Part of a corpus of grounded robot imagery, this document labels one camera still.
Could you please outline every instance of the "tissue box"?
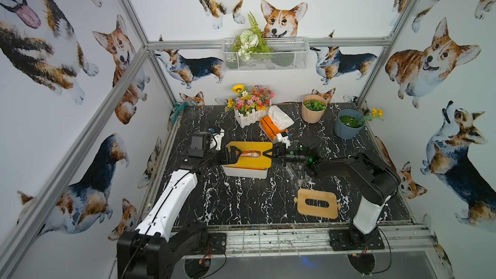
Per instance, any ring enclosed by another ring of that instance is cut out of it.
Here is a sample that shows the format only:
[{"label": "tissue box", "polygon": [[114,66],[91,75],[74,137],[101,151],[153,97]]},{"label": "tissue box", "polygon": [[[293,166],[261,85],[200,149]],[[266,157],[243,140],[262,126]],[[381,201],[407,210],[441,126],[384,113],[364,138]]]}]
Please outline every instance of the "tissue box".
[{"label": "tissue box", "polygon": [[264,116],[263,118],[260,119],[260,127],[264,131],[264,133],[269,137],[269,139],[272,141],[272,143],[277,143],[277,134],[280,134],[282,132],[288,133],[287,129],[280,130],[272,121],[270,116]]}]

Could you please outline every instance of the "wire basket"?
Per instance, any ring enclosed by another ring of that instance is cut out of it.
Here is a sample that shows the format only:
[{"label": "wire basket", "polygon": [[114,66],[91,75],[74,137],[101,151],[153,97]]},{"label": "wire basket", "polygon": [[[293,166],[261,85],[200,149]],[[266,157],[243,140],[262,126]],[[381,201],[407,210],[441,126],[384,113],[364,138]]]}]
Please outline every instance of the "wire basket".
[{"label": "wire basket", "polygon": [[304,70],[309,51],[307,38],[267,38],[272,53],[251,53],[245,60],[232,52],[233,38],[222,40],[222,52],[228,71],[290,71]]}]

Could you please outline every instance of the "mounting plate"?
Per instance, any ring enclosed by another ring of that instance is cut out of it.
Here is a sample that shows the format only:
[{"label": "mounting plate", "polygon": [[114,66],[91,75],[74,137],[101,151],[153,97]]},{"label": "mounting plate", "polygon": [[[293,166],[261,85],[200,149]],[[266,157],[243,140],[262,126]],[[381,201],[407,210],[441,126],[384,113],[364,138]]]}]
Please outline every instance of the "mounting plate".
[{"label": "mounting plate", "polygon": [[329,237],[330,245],[334,251],[363,250],[366,246],[369,246],[369,250],[381,250],[385,248],[378,228],[374,229],[362,247],[354,246],[349,229],[331,229],[329,231]]}]

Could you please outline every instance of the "pink pot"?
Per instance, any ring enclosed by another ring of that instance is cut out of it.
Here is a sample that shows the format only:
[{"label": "pink pot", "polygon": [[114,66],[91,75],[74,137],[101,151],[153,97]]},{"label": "pink pot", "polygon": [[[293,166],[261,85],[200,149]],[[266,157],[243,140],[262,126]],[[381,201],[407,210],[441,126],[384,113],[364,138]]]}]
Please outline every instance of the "pink pot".
[{"label": "pink pot", "polygon": [[305,98],[303,98],[303,103],[301,104],[301,117],[307,123],[317,123],[322,117],[322,115],[324,115],[325,109],[322,111],[312,111],[307,107],[305,107],[305,102],[307,100],[318,100],[320,102],[323,102],[326,105],[325,109],[327,109],[327,102],[324,98],[317,95],[308,95],[305,96]]}]

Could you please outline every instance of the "green plant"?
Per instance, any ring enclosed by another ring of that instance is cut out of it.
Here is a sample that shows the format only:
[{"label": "green plant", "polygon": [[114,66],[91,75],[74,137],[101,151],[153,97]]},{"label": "green plant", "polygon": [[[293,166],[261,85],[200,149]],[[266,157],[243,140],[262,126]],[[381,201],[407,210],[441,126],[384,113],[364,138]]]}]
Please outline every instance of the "green plant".
[{"label": "green plant", "polygon": [[325,103],[316,99],[307,100],[303,104],[305,105],[305,107],[307,107],[308,110],[312,110],[312,111],[322,111],[326,107]]},{"label": "green plant", "polygon": [[239,36],[236,36],[231,47],[232,52],[237,52],[241,58],[250,59],[252,53],[270,53],[272,50],[267,45],[267,41],[262,37],[262,31],[258,28],[258,23],[253,14],[248,14],[251,29],[245,29]]},{"label": "green plant", "polygon": [[382,110],[375,110],[375,108],[372,108],[372,112],[369,113],[368,115],[362,117],[361,119],[357,119],[353,116],[349,115],[343,115],[339,118],[339,120],[346,126],[351,127],[351,128],[360,128],[365,124],[365,121],[372,121],[374,119],[380,119],[384,121],[382,118]]}]

